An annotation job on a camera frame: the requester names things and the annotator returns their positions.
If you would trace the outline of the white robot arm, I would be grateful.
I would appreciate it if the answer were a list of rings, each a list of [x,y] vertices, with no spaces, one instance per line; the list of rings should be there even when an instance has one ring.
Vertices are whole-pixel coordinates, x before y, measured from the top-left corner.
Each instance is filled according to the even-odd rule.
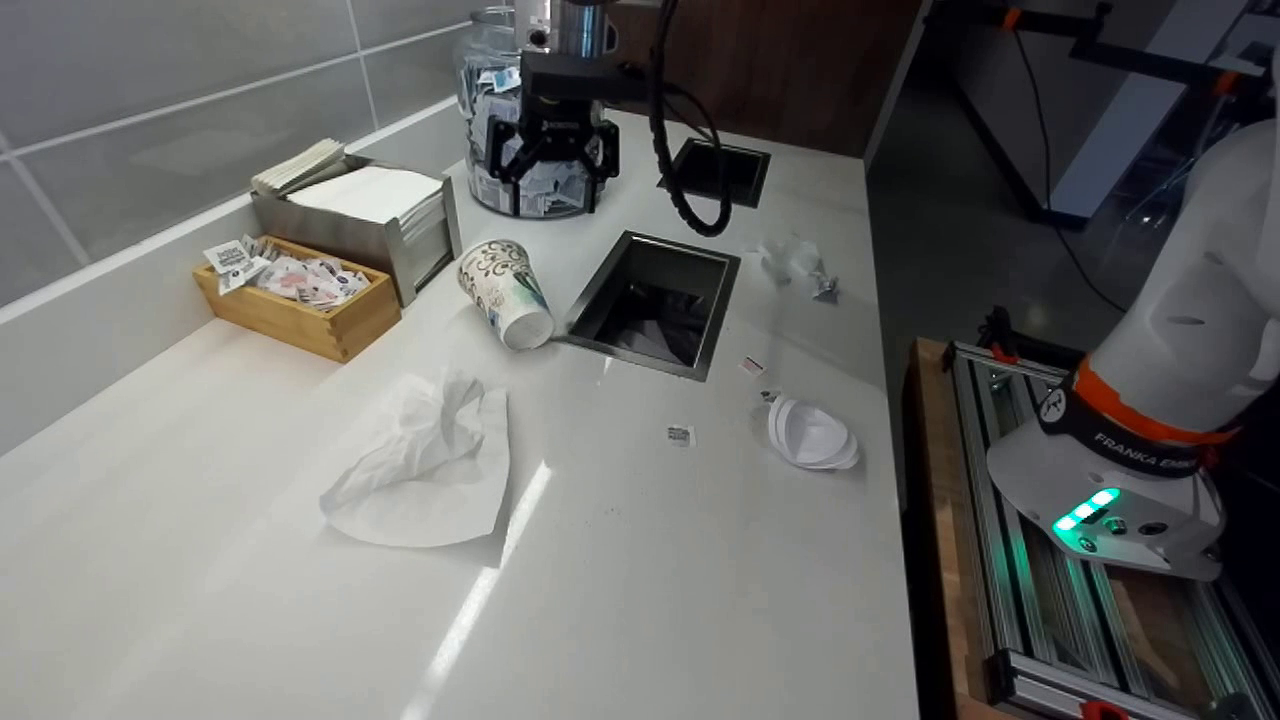
[[[678,93],[666,48],[638,66],[610,48],[610,0],[502,0],[514,99],[478,134],[478,167],[519,221],[581,217],[621,171],[632,99],[650,124]],[[1247,124],[1190,164],[1190,183],[1120,323],[984,457],[998,495],[1057,550],[1158,576],[1212,581],[1228,513],[1212,457],[1274,378],[1258,365],[1280,317],[1274,129]]]

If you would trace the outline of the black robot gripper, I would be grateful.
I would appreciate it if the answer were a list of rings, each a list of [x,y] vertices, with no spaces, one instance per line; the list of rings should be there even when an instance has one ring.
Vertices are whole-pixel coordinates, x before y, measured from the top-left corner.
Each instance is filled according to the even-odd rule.
[[[525,181],[537,158],[525,145],[596,145],[592,171],[621,178],[621,129],[602,116],[622,97],[622,68],[569,51],[519,58],[519,122],[492,122],[483,171]]]

